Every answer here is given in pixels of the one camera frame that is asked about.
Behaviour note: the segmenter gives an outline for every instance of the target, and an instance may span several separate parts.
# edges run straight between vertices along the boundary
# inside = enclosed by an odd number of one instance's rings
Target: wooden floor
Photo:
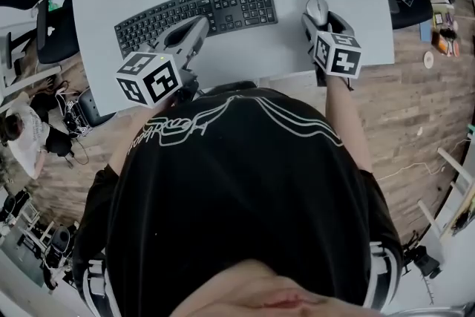
[[[469,3],[460,1],[456,5],[456,13],[472,16],[473,8]],[[466,137],[466,127],[475,106],[474,31],[473,22],[456,19],[462,37],[459,58],[438,54],[430,45],[420,42],[419,27],[411,27],[394,33],[394,65],[364,68],[360,79],[353,83],[353,96],[369,140],[377,179],[412,163],[426,162],[431,171],[436,171],[444,163],[436,153],[437,148],[451,151],[456,143]],[[427,50],[433,51],[436,58],[430,70],[422,64]],[[72,88],[83,90],[87,81],[80,56],[70,61],[77,64],[63,76],[71,80]],[[261,86],[282,91],[324,111],[325,89],[317,88],[313,73],[286,79],[262,79]],[[86,165],[74,162],[70,169],[64,159],[48,156],[45,169],[37,181],[28,180],[11,159],[9,151],[3,148],[1,155],[6,158],[8,177],[13,180],[7,185],[8,189],[16,192],[27,184],[45,220],[54,219],[61,223],[80,220],[96,171],[105,166],[130,122],[131,115],[121,113],[82,138],[80,142],[89,157]],[[53,124],[60,125],[58,114],[53,115]],[[452,153],[458,160],[463,146],[460,144]],[[86,158],[82,147],[75,143],[73,150],[77,160],[84,163]],[[424,166],[416,166],[379,181],[403,241],[414,229],[423,230],[428,224],[417,201],[422,199],[435,212],[453,176],[450,166],[435,175],[429,175]]]

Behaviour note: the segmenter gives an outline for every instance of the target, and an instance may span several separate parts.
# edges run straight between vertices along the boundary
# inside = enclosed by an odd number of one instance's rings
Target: black equipment
[[[278,22],[274,0],[171,0],[115,26],[122,56],[144,42],[153,44],[172,25],[200,15],[209,21],[208,37]]]

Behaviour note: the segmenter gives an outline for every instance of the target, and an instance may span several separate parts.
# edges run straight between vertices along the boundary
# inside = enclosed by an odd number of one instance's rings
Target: white graphic print
[[[185,142],[195,131],[201,136],[206,132],[208,125],[217,120],[229,107],[229,104],[237,98],[253,99],[264,110],[272,121],[288,132],[298,137],[312,137],[318,134],[325,136],[337,147],[343,146],[340,137],[325,122],[319,119],[303,118],[276,105],[270,99],[262,97],[243,97],[241,95],[229,97],[222,105],[197,113],[192,119],[168,117],[155,117],[150,119],[142,128],[142,133],[132,142],[129,152],[143,140],[147,143],[155,134],[159,135],[159,144],[163,146],[175,146]]]

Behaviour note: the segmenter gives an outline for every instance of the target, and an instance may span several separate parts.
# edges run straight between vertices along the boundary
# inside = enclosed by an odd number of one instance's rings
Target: white wall
[[[0,274],[0,310],[6,317],[92,317],[79,294],[67,284],[65,287],[70,289],[61,287],[55,297],[49,295],[47,289],[34,284],[1,250]]]

